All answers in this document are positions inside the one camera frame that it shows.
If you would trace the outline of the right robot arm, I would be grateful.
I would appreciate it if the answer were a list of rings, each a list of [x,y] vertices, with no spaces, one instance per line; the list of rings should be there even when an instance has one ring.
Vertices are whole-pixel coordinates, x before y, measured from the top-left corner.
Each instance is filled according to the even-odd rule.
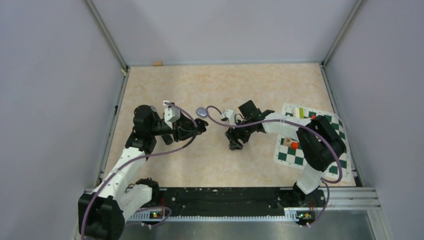
[[[286,115],[274,110],[262,111],[252,100],[239,106],[239,114],[228,109],[220,114],[229,124],[225,136],[230,150],[242,150],[253,133],[277,134],[283,137],[288,152],[300,152],[293,162],[301,162],[301,177],[295,182],[293,200],[299,206],[307,206],[315,191],[324,180],[324,174],[333,164],[337,168],[335,182],[342,180],[341,157],[348,148],[333,123],[325,116],[315,117]]]

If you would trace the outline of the purple earbud charging case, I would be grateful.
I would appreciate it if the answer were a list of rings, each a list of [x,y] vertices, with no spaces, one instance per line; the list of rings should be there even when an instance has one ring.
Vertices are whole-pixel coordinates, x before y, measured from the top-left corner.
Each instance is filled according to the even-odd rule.
[[[196,109],[196,114],[200,117],[200,118],[207,118],[208,117],[208,111],[204,108],[204,107],[198,107]]]

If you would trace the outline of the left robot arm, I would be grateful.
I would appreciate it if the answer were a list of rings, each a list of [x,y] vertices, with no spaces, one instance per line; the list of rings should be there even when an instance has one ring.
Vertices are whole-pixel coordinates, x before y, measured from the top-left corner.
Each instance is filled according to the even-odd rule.
[[[143,205],[154,207],[160,202],[161,194],[149,179],[128,190],[138,170],[148,159],[183,150],[206,132],[207,121],[193,118],[172,102],[163,104],[163,116],[150,105],[134,109],[132,131],[118,161],[94,190],[79,198],[78,232],[82,240],[119,239],[127,221]]]

